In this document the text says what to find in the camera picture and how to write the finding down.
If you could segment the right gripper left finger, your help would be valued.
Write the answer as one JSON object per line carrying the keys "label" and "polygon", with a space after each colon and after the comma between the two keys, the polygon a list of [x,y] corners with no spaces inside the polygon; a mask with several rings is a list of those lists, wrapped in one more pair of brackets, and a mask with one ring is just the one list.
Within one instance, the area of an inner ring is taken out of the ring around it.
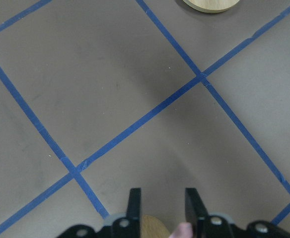
{"label": "right gripper left finger", "polygon": [[104,220],[103,238],[140,238],[141,237],[141,203],[140,188],[131,188],[127,209],[124,213],[109,215]]}

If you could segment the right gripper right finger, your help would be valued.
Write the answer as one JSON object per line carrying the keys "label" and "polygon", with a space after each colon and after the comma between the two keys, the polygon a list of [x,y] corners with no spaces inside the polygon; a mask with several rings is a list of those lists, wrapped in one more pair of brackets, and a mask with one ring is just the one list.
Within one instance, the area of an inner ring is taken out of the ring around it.
{"label": "right gripper right finger", "polygon": [[195,238],[233,238],[232,226],[219,214],[209,214],[195,188],[185,189],[185,218]]}

